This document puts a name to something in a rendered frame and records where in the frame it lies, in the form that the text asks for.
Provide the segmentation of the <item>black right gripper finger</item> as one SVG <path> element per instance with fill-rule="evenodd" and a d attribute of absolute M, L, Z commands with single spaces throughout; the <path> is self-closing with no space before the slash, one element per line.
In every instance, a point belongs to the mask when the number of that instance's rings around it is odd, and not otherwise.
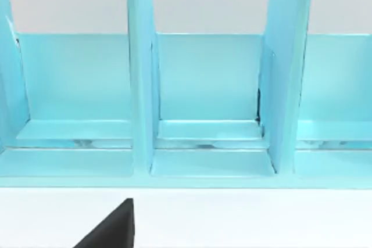
<path fill-rule="evenodd" d="M 134 248 L 134 200 L 125 199 L 73 248 Z"/>

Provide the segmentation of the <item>light blue rack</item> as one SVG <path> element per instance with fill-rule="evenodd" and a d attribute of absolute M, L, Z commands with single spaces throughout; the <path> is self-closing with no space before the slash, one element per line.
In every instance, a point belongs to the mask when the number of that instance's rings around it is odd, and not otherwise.
<path fill-rule="evenodd" d="M 372 0 L 0 0 L 0 187 L 372 190 Z"/>

